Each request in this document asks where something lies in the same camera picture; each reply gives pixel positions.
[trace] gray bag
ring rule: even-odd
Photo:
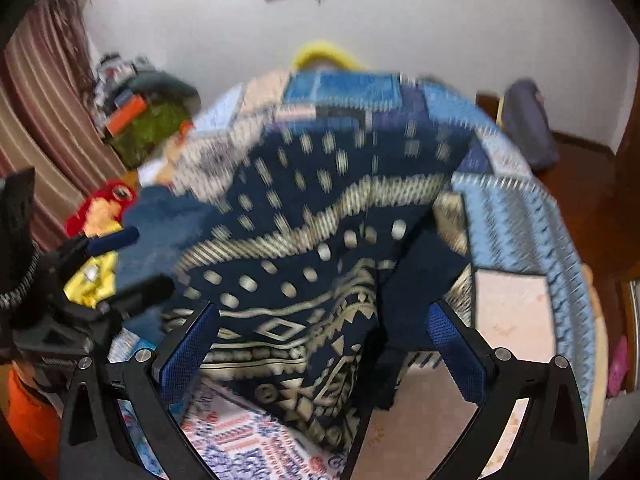
[[[549,129],[542,95],[533,80],[519,79],[509,87],[500,120],[503,131],[533,171],[546,170],[558,162],[558,147]]]

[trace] toy eye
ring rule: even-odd
[[[131,199],[131,192],[127,186],[123,186],[119,184],[118,186],[113,188],[113,195],[118,200],[128,200]]]

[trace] baseboard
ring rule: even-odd
[[[561,142],[562,144],[572,144],[574,146],[579,146],[580,148],[584,148],[585,150],[591,150],[592,152],[600,152],[604,153],[611,158],[614,157],[613,150],[606,146],[605,144],[600,144],[599,142],[594,142],[593,140],[583,139],[581,137],[576,137],[571,134],[566,134],[563,132],[552,132],[554,139],[556,142]]]

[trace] blue gripper pad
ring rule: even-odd
[[[165,406],[182,399],[218,333],[219,318],[218,308],[209,303],[160,370],[158,385]]]
[[[486,372],[470,346],[439,304],[429,307],[427,332],[467,402],[482,406],[486,399]]]

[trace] yellow arch object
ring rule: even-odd
[[[296,54],[291,67],[293,70],[303,70],[319,61],[328,61],[343,70],[365,69],[364,65],[351,57],[351,54],[328,41],[312,41],[303,45]]]

